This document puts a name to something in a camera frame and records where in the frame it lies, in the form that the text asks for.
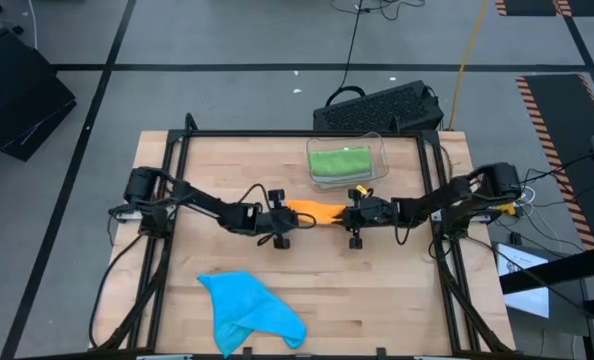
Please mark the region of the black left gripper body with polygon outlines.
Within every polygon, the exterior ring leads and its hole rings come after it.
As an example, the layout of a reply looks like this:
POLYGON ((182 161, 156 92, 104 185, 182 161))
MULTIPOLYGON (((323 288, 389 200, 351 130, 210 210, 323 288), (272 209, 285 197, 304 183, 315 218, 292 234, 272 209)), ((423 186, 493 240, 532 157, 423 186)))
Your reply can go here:
POLYGON ((298 215, 289 208, 259 213, 255 220, 257 234, 284 234, 299 226, 298 215))

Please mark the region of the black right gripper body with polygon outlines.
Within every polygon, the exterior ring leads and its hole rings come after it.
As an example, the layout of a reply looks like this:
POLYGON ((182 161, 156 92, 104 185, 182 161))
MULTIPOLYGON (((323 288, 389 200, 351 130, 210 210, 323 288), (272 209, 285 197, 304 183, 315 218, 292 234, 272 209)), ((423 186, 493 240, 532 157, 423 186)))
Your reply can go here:
POLYGON ((393 218, 393 205, 378 197, 363 198, 344 210, 347 228, 388 226, 393 224, 393 218))

